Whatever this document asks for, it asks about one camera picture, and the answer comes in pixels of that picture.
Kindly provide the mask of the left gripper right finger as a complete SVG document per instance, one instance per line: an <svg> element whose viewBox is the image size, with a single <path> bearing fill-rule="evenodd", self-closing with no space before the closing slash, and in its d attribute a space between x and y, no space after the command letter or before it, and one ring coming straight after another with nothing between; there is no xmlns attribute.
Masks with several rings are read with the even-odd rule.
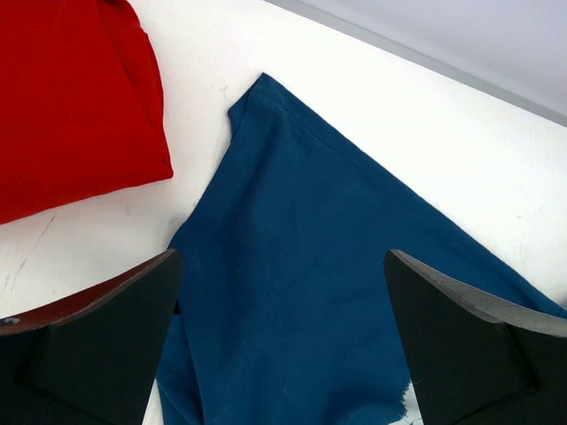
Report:
<svg viewBox="0 0 567 425"><path fill-rule="evenodd" d="M384 274L425 424L564 424L566 321L403 251Z"/></svg>

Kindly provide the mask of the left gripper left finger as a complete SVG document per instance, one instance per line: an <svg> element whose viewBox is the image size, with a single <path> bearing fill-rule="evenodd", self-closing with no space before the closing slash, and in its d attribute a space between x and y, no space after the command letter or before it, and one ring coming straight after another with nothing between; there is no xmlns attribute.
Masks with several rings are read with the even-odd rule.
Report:
<svg viewBox="0 0 567 425"><path fill-rule="evenodd" d="M1 320L3 424L140 424L183 274L167 250Z"/></svg>

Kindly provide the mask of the blue t shirt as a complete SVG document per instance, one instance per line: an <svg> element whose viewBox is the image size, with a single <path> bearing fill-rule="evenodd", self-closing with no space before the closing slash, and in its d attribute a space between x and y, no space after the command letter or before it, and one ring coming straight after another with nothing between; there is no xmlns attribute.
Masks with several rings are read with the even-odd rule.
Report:
<svg viewBox="0 0 567 425"><path fill-rule="evenodd" d="M515 304L557 303L267 74L171 247L185 264L157 373L167 424L418 424L390 249Z"/></svg>

